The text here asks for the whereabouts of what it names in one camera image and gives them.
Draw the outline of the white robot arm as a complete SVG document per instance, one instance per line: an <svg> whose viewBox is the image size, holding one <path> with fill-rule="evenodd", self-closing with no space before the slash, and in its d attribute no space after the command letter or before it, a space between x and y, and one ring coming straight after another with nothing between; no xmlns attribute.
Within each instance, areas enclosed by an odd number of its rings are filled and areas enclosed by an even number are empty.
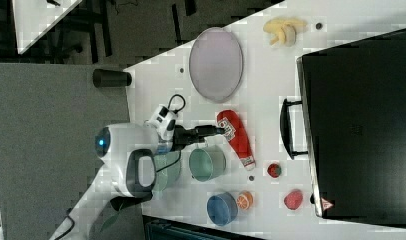
<svg viewBox="0 0 406 240"><path fill-rule="evenodd" d="M224 132L214 125L186 129L174 120L160 125L147 122L104 127L95 139L103 165L49 240L87 240L91 227L109 201L116 197L142 199L152 194L156 155L180 151Z"/></svg>

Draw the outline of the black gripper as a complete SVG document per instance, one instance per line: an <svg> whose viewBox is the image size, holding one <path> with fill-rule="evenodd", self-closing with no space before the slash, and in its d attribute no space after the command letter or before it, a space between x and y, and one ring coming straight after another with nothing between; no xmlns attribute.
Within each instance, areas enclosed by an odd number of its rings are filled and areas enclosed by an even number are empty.
<svg viewBox="0 0 406 240"><path fill-rule="evenodd" d="M225 133L225 129L214 125L201 125L195 128L185 129L181 125L176 125L173 135L173 151L181 151L185 147L203 143L204 137L202 135L222 135Z"/></svg>

